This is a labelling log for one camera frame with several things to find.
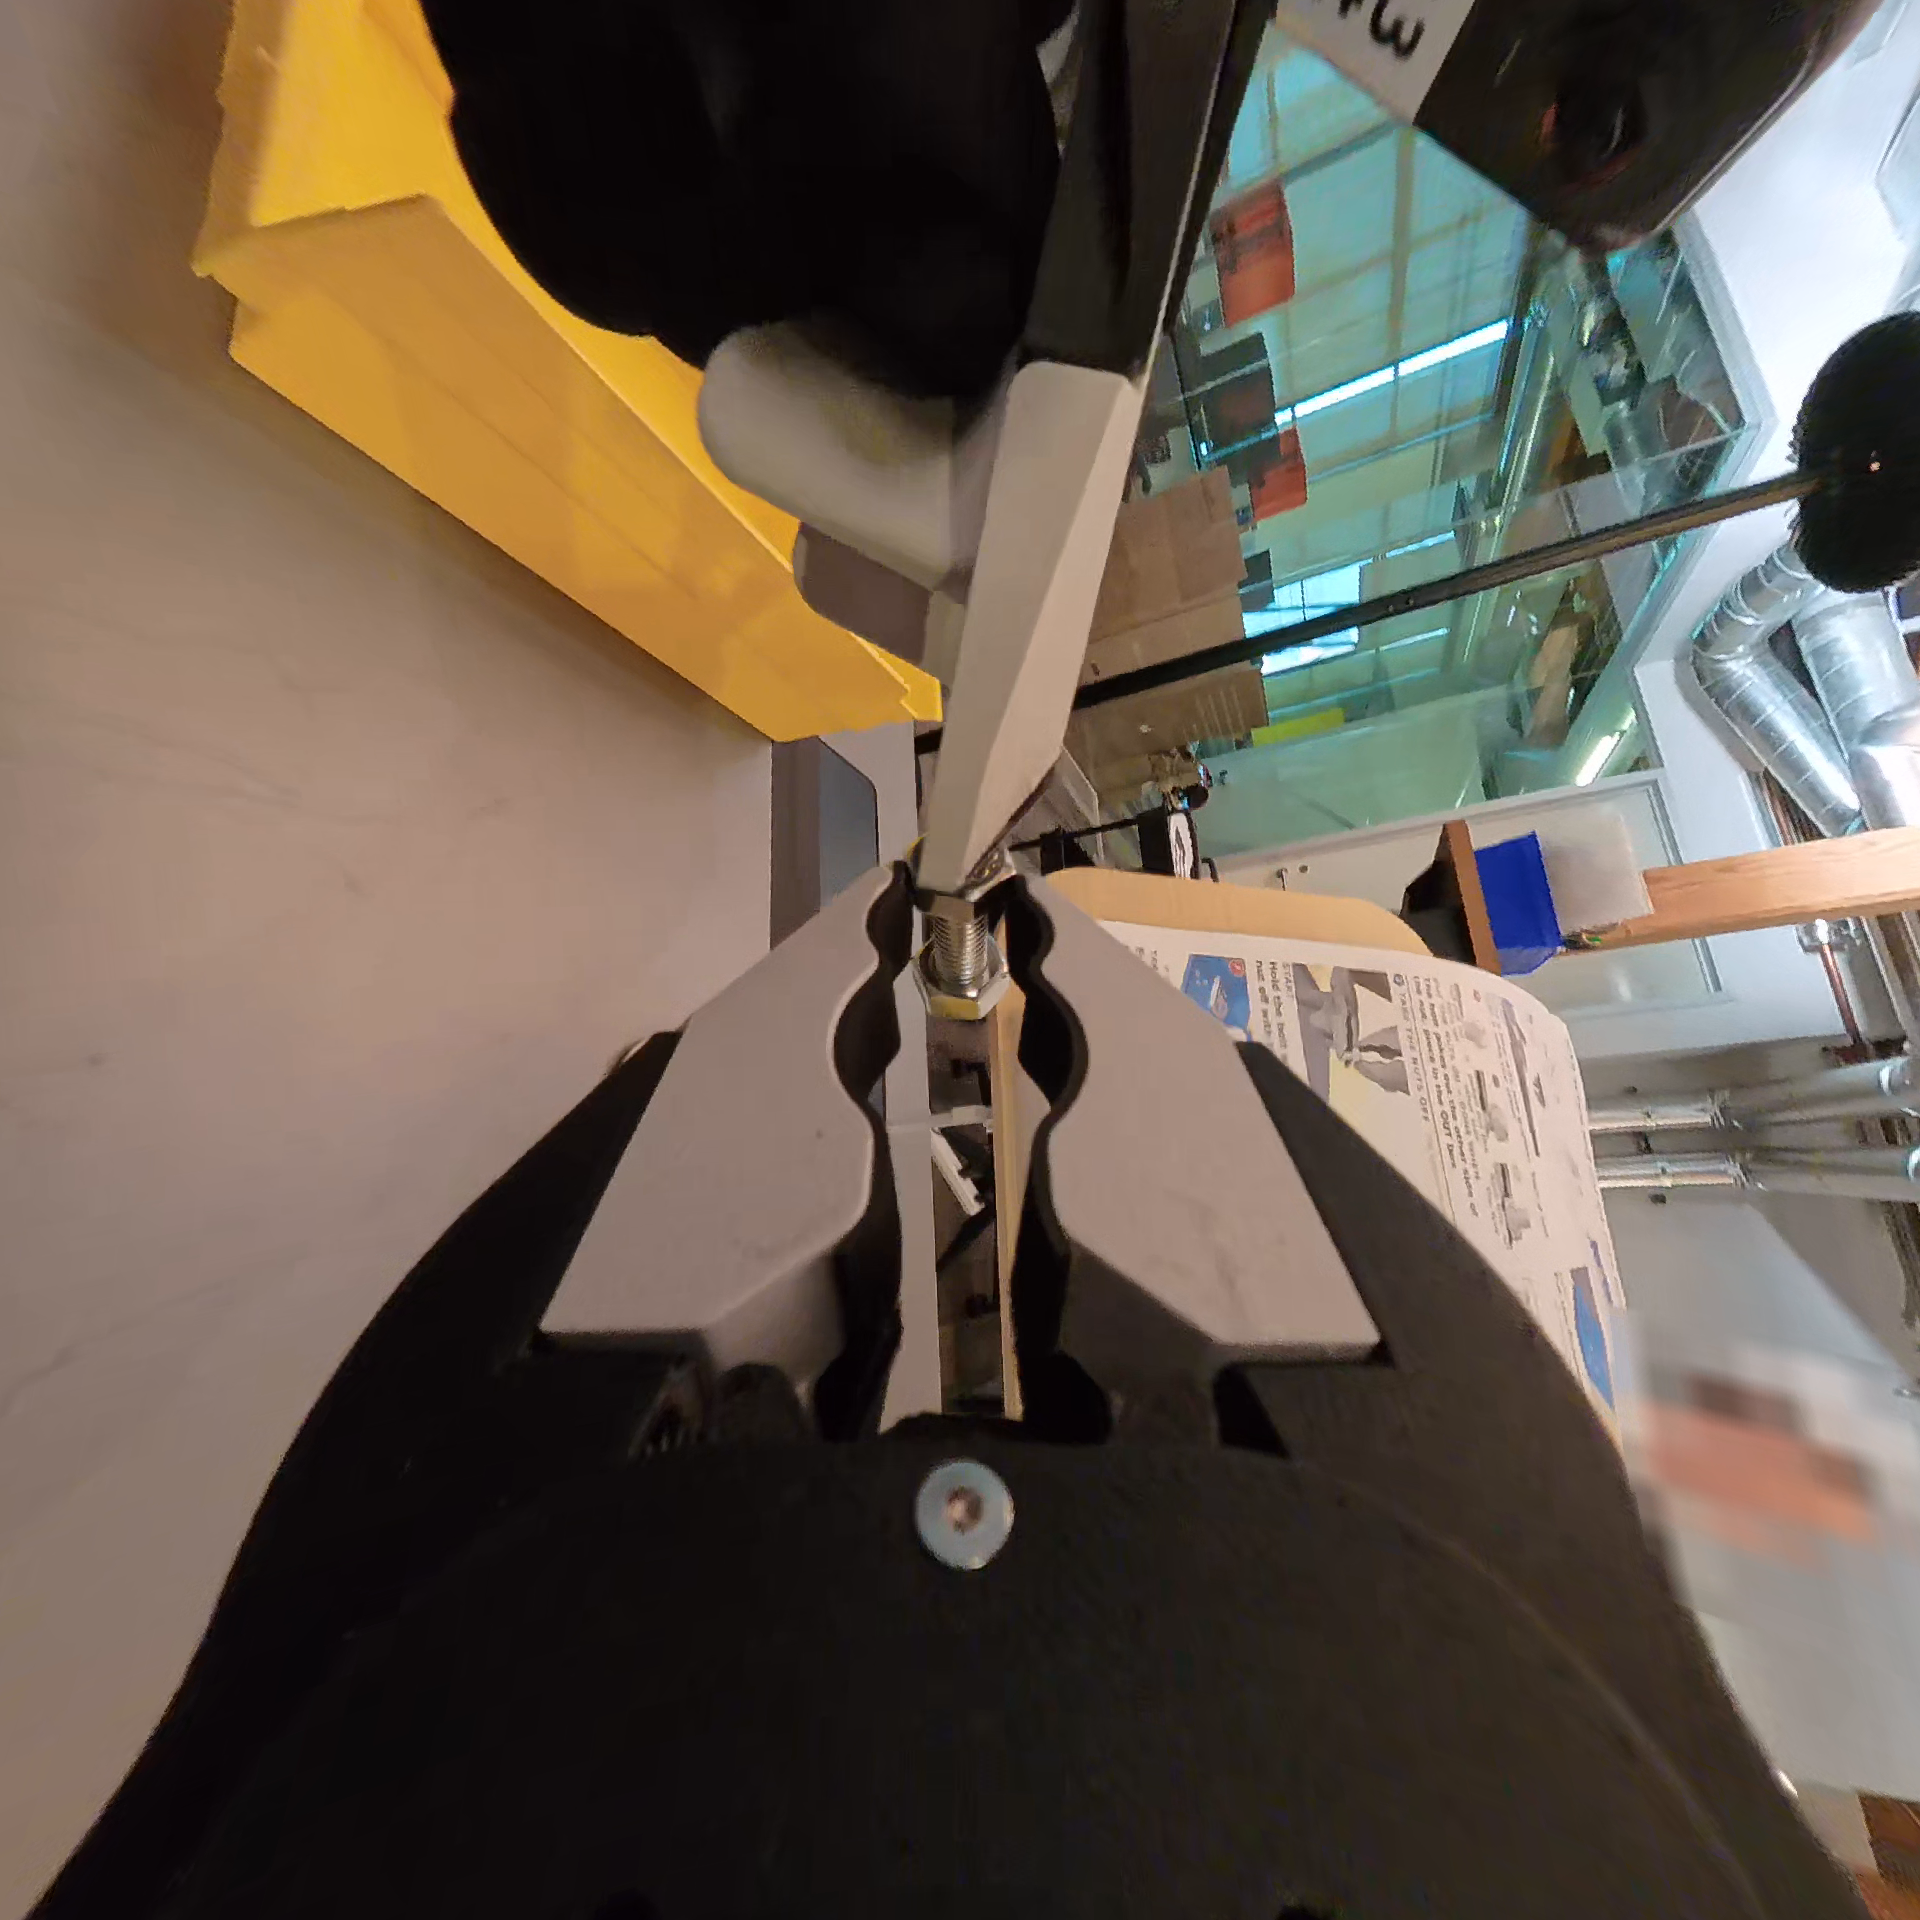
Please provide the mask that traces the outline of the cardboard box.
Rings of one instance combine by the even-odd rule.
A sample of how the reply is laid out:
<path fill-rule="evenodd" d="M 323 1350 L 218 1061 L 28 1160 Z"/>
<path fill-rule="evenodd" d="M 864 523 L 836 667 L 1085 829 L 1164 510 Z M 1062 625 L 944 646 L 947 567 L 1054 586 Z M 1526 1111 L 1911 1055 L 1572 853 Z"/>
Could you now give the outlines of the cardboard box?
<path fill-rule="evenodd" d="M 1207 470 L 1120 506 L 1080 688 L 1243 639 L 1231 481 Z"/>

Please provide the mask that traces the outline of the silver steel bolt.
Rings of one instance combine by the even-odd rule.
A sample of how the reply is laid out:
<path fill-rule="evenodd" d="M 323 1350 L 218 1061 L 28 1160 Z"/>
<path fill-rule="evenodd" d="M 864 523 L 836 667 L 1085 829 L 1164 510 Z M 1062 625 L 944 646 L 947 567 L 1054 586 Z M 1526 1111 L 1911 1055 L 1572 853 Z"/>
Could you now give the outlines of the silver steel bolt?
<path fill-rule="evenodd" d="M 979 904 L 1000 886 L 1000 866 L 1004 856 L 995 848 L 949 893 L 917 886 L 924 950 L 931 950 L 942 975 L 972 981 L 996 967 L 992 929 Z"/>

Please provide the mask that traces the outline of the yellow plastic bin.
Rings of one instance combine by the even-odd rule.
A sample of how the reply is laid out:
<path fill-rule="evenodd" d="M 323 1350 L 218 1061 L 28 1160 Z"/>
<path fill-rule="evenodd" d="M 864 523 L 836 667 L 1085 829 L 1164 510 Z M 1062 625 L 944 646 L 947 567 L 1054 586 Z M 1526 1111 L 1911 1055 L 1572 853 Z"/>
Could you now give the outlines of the yellow plastic bin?
<path fill-rule="evenodd" d="M 927 672 L 804 607 L 698 371 L 528 279 L 448 106 L 418 6 L 230 6 L 191 253 L 230 359 L 759 735 L 939 721 Z"/>

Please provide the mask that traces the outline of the metal conduit pipes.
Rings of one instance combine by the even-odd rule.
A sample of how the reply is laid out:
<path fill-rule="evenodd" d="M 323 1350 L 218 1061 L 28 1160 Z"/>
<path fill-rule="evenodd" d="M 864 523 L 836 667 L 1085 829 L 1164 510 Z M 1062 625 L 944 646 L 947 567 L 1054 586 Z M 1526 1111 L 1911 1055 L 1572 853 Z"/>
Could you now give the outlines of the metal conduit pipes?
<path fill-rule="evenodd" d="M 1741 1192 L 1914 1207 L 1917 1077 L 1911 1055 L 1830 1065 L 1768 1085 L 1631 1096 L 1591 1106 L 1607 1194 Z"/>

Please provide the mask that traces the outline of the black fuzzy microphone on pole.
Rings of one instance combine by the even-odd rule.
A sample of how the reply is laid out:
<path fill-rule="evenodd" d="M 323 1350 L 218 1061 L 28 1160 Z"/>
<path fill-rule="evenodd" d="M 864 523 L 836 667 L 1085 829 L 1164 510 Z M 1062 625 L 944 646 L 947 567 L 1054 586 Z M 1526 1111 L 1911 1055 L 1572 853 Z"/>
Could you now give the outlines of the black fuzzy microphone on pole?
<path fill-rule="evenodd" d="M 1342 633 L 1446 609 L 1562 569 L 1687 538 L 1723 521 L 1792 507 L 1792 544 L 1816 586 L 1871 592 L 1917 567 L 1917 319 L 1860 327 L 1814 374 L 1792 423 L 1790 470 L 1712 497 L 1538 544 L 1446 578 L 1331 609 L 1263 635 L 1111 675 L 1071 697 L 1074 711 L 1181 686 L 1231 666 L 1261 666 Z"/>

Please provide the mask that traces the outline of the silver ventilation duct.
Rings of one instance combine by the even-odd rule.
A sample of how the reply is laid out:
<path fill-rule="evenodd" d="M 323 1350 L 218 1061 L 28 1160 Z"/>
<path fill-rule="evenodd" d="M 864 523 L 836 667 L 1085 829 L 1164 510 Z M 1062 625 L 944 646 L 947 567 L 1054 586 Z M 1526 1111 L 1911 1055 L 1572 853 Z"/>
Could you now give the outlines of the silver ventilation duct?
<path fill-rule="evenodd" d="M 1819 835 L 1917 829 L 1917 678 L 1886 590 L 1830 590 L 1783 543 L 1701 623 L 1690 666 Z"/>

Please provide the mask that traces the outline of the blue storage bin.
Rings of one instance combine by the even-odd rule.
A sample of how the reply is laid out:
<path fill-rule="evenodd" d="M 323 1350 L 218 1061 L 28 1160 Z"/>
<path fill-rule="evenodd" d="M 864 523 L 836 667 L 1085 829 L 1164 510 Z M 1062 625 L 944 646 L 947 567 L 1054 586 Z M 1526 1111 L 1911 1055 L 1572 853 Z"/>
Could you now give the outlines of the blue storage bin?
<path fill-rule="evenodd" d="M 1530 976 L 1564 954 L 1567 936 L 1551 901 L 1541 835 L 1477 848 L 1474 872 L 1502 976 Z"/>

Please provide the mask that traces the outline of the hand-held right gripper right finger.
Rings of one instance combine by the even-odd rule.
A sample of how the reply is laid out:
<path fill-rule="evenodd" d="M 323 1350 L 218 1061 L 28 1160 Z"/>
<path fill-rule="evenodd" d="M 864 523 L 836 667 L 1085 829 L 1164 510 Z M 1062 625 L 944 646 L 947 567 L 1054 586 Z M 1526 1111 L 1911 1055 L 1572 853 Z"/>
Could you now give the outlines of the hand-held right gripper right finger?
<path fill-rule="evenodd" d="M 1004 893 L 1024 1153 L 1005 1280 L 1021 1405 L 1194 1393 L 1366 1360 L 1380 1334 L 1246 1047 L 1054 880 Z"/>

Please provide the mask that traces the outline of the instruction sheet board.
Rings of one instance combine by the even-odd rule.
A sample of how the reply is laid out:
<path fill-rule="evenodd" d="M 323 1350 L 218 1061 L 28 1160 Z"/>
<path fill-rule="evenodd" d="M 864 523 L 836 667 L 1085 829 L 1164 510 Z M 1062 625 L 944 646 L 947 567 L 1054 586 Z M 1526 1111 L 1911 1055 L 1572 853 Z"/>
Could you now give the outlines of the instruction sheet board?
<path fill-rule="evenodd" d="M 1060 872 L 1235 1042 L 1269 1047 L 1487 1258 L 1620 1440 L 1626 1286 L 1566 1024 L 1375 904 Z"/>

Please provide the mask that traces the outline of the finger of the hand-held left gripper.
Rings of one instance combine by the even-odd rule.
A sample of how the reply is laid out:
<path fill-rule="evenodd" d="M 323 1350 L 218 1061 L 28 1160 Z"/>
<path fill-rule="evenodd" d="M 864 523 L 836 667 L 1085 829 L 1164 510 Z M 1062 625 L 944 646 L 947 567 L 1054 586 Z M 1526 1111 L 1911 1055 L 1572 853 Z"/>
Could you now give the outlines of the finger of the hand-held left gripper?
<path fill-rule="evenodd" d="M 917 857 L 959 896 L 1050 778 L 1131 472 L 1144 374 L 1036 361 L 1005 394 Z"/>

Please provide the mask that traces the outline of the silver hex nut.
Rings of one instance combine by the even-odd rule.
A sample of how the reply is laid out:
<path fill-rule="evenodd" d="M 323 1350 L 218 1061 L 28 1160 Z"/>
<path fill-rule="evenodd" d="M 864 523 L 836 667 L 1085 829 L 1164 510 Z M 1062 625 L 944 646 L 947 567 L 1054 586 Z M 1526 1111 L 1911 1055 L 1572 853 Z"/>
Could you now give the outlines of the silver hex nut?
<path fill-rule="evenodd" d="M 1005 967 L 992 967 L 986 976 L 957 981 L 955 976 L 942 975 L 933 960 L 931 950 L 924 950 L 911 967 L 911 978 L 931 1023 L 986 1024 L 1013 989 Z"/>

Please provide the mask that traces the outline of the person's left hand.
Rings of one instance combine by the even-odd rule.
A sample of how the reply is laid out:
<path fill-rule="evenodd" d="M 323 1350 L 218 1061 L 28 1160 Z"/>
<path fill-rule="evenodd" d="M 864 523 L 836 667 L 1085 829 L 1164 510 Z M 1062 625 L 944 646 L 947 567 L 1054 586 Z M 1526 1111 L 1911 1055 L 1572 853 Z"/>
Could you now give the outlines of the person's left hand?
<path fill-rule="evenodd" d="M 692 368 L 794 327 L 917 400 L 1000 381 L 1074 6 L 428 2 L 448 129 L 522 270 Z"/>

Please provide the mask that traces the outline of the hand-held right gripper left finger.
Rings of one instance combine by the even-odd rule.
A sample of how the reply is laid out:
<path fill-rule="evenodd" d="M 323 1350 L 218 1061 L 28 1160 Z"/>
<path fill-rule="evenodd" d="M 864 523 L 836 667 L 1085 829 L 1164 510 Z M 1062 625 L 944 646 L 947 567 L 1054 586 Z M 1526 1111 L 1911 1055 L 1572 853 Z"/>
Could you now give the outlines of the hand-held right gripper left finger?
<path fill-rule="evenodd" d="M 903 1343 L 884 1114 L 908 870 L 871 870 L 671 1035 L 543 1334 L 773 1368 L 818 1427 L 877 1427 Z"/>

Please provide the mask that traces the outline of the wooden beam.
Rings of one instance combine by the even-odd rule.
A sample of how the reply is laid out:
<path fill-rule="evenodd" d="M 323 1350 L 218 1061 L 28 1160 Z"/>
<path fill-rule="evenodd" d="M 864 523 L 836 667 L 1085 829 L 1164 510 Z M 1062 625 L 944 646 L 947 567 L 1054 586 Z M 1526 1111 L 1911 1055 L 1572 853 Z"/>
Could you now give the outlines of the wooden beam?
<path fill-rule="evenodd" d="M 1826 838 L 1643 874 L 1647 913 L 1615 929 L 1615 944 L 1675 944 L 1792 929 L 1877 921 L 1917 909 L 1917 830 Z"/>

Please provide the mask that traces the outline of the dark 3D printer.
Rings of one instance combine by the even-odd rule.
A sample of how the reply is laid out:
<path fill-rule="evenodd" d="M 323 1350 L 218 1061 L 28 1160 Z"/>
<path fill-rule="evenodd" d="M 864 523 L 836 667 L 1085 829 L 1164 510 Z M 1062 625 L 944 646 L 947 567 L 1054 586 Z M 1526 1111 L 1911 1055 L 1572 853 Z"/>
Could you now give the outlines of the dark 3D printer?
<path fill-rule="evenodd" d="M 1173 357 L 1190 440 L 1207 457 L 1277 427 L 1276 378 L 1261 331 L 1231 342 L 1178 331 Z"/>

